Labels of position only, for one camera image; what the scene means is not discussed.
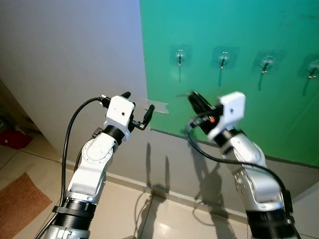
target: tile floor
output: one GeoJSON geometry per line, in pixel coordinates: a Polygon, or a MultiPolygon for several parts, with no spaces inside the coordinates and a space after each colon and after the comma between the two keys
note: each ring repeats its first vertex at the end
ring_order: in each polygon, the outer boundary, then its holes
{"type": "MultiPolygon", "coordinates": [[[[60,163],[0,145],[0,189],[23,172],[53,202],[14,239],[32,239],[60,196],[60,163]]],[[[67,170],[68,182],[71,177],[67,170]]],[[[90,239],[248,238],[245,224],[111,182],[103,190],[90,231],[90,239]]]]}

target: black cable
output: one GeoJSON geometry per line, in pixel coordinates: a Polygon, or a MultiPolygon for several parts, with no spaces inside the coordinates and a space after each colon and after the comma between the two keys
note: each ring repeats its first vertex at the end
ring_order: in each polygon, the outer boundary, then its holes
{"type": "MultiPolygon", "coordinates": [[[[283,201],[284,201],[284,207],[287,206],[286,204],[290,204],[289,201],[291,200],[290,198],[288,198],[288,191],[286,190],[286,187],[283,183],[283,181],[280,179],[280,177],[275,173],[273,172],[272,170],[268,169],[268,168],[265,168],[261,165],[258,165],[258,164],[255,164],[255,163],[249,163],[249,162],[240,162],[240,161],[236,161],[236,160],[231,160],[231,159],[219,159],[219,158],[215,158],[211,155],[209,155],[208,153],[206,153],[205,151],[203,151],[196,143],[195,141],[192,139],[192,137],[190,136],[190,132],[191,132],[191,129],[199,126],[201,123],[205,122],[206,120],[209,120],[209,113],[210,112],[205,112],[205,113],[202,113],[202,114],[199,114],[198,116],[192,118],[186,125],[185,127],[185,131],[186,131],[186,136],[187,136],[187,139],[189,141],[189,143],[191,144],[191,146],[196,149],[197,152],[199,152],[201,155],[205,156],[206,158],[209,158],[213,161],[216,161],[216,162],[219,162],[219,163],[229,163],[229,164],[238,164],[238,165],[248,165],[248,166],[252,166],[252,167],[256,167],[256,168],[259,168],[259,169],[262,169],[264,171],[266,171],[267,173],[269,173],[270,175],[272,175],[274,177],[274,179],[278,182],[279,184],[279,187],[280,187],[280,190],[282,192],[282,195],[283,195],[283,201]]],[[[293,218],[292,216],[290,215],[290,212],[287,212],[287,210],[285,210],[285,214],[286,214],[286,217],[287,217],[287,220],[291,220],[291,225],[292,225],[292,228],[297,236],[298,239],[301,239],[299,233],[297,232],[297,229],[295,228],[295,225],[293,223],[293,218]]]]}
{"type": "MultiPolygon", "coordinates": [[[[86,102],[84,102],[77,110],[76,112],[73,114],[68,129],[66,131],[66,135],[65,135],[65,141],[64,141],[64,148],[63,148],[63,156],[62,156],[62,173],[61,173],[61,197],[60,197],[60,204],[59,207],[61,207],[64,203],[65,200],[65,178],[66,178],[66,155],[68,152],[68,144],[69,144],[69,138],[70,138],[70,133],[71,133],[71,129],[73,126],[73,123],[75,121],[75,118],[77,117],[77,115],[80,113],[80,111],[89,103],[93,102],[93,101],[102,101],[103,98],[101,97],[95,97],[95,98],[91,98],[89,100],[87,100],[86,102]]],[[[55,218],[57,216],[57,213],[55,213],[53,215],[53,217],[50,219],[50,221],[44,226],[44,228],[35,236],[35,239],[40,239],[43,234],[46,232],[46,230],[51,226],[51,224],[54,222],[55,218]]]]}

